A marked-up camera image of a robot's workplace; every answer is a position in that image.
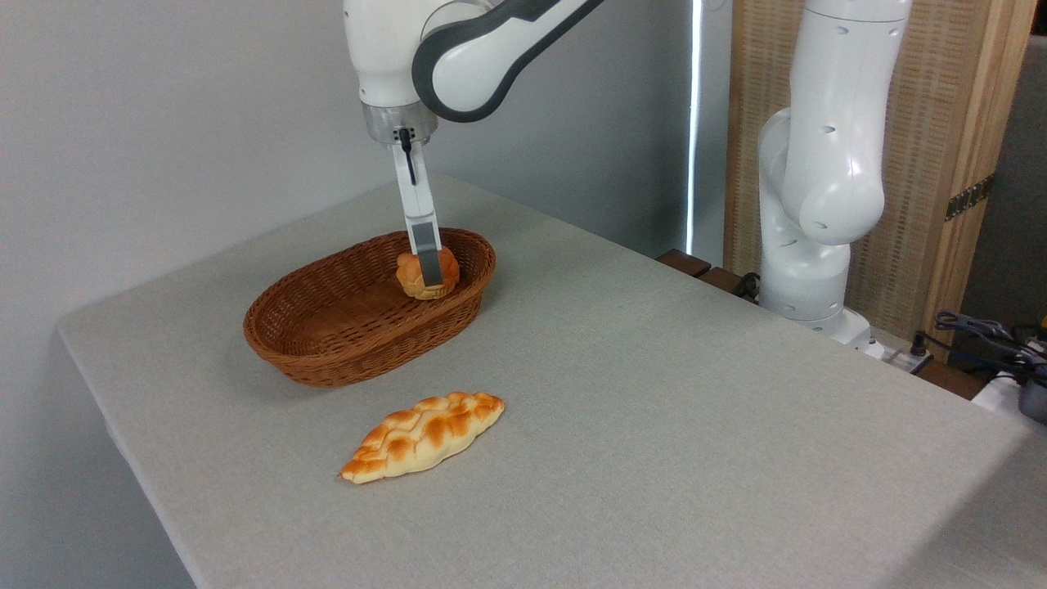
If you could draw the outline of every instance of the cable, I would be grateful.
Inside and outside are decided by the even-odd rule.
[[[741,276],[738,280],[738,285],[734,287],[731,291],[735,297],[750,297],[754,301],[760,293],[760,274],[756,272],[749,272]]]
[[[948,350],[949,353],[954,354],[964,360],[996,369],[998,372],[1010,373],[1016,377],[1016,381],[1018,380],[1017,378],[1021,378],[1023,380],[1032,381],[1033,383],[1040,385],[1041,387],[1047,387],[1047,379],[1045,379],[1042,375],[1038,373],[1032,362],[1029,362],[1026,359],[1016,360],[1012,362],[987,360],[976,356],[972,356],[954,346],[950,346],[949,344],[934,338],[933,336],[923,331],[917,332],[916,335],[925,338],[928,342],[931,342],[935,346],[938,346],[943,350]]]

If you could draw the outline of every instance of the bread loaf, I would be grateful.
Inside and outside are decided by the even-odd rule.
[[[502,400],[487,393],[453,392],[421,401],[382,420],[340,476],[361,484],[431,469],[469,448],[505,408]]]
[[[461,268],[454,253],[446,245],[440,249],[440,272],[444,281],[437,286],[426,286],[422,279],[422,265],[418,260],[418,255],[404,252],[396,258],[396,277],[400,280],[400,286],[407,293],[408,297],[414,297],[420,301],[430,301],[446,297],[454,290],[461,276]]]

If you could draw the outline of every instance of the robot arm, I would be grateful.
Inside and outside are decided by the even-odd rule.
[[[789,74],[782,207],[810,239],[861,239],[884,210],[887,95],[907,0],[808,0]]]
[[[507,0],[422,41],[411,69],[422,101],[443,118],[491,114],[516,75],[603,0]]]
[[[887,96],[911,0],[807,0],[790,106],[759,139],[760,305],[877,356],[844,308],[850,243],[879,221]]]
[[[494,112],[516,75],[602,0],[344,0],[367,132],[393,152],[410,248],[443,281],[440,226],[422,145],[437,114]]]

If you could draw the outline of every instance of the wicker basket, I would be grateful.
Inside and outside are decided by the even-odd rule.
[[[341,387],[383,375],[443,344],[480,312],[494,249],[465,229],[442,228],[462,275],[448,296],[417,301],[396,278],[406,231],[359,243],[279,279],[244,318],[244,337],[292,381]]]

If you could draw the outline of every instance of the gray tablecloth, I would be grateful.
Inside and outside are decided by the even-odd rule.
[[[636,252],[451,179],[498,267],[476,321],[378,379],[291,383],[244,312],[401,228],[389,187],[79,312],[61,333],[211,587],[1045,587],[1047,444]],[[387,413],[502,420],[435,470],[335,480]]]

